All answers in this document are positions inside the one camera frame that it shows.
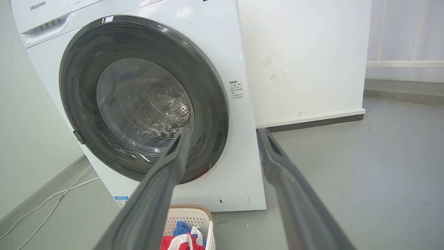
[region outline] front-loading washing machine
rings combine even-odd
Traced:
[[[121,206],[182,128],[172,204],[266,208],[236,0],[13,0],[18,32]]]

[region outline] white wall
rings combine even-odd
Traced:
[[[239,0],[258,127],[363,113],[371,0]]]
[[[0,220],[82,156],[0,0]]]
[[[444,60],[443,12],[442,0],[373,0],[367,60],[377,60],[380,40],[380,60]],[[444,69],[368,67],[365,77],[444,82]]]

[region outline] door glass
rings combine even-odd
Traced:
[[[160,157],[181,128],[193,129],[193,107],[185,89],[148,60],[124,58],[109,64],[97,84],[97,102],[111,132],[145,156]]]

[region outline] red clothing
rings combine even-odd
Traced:
[[[176,237],[164,236],[160,250],[205,250],[205,247],[197,244],[196,238],[187,233]]]

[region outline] washing machine door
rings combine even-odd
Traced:
[[[142,180],[182,128],[191,130],[182,182],[207,172],[223,151],[222,81],[191,41],[163,24],[135,16],[96,20],[67,46],[59,76],[79,142],[129,178]]]

